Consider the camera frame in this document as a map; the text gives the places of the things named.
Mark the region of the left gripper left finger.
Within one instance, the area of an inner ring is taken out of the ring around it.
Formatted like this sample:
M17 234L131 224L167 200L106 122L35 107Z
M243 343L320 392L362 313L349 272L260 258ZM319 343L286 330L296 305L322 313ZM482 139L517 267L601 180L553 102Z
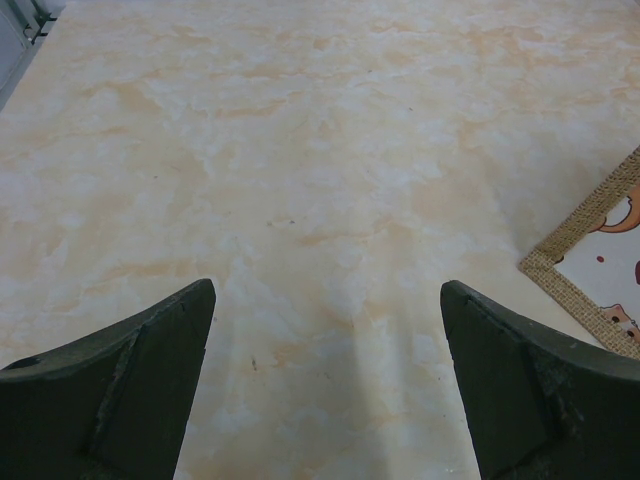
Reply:
M2 478L173 478L215 303L200 279L2 368Z

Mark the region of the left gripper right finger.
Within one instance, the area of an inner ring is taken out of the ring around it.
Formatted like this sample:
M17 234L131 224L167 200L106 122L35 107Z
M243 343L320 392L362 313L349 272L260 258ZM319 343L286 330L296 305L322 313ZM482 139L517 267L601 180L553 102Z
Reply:
M482 478L638 478L637 360L460 281L442 285L440 305Z

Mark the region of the burlap canvas tote bag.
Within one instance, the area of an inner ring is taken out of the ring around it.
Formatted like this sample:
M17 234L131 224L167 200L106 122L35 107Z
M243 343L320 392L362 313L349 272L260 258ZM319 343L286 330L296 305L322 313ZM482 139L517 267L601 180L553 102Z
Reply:
M639 358L639 151L519 263L606 349Z

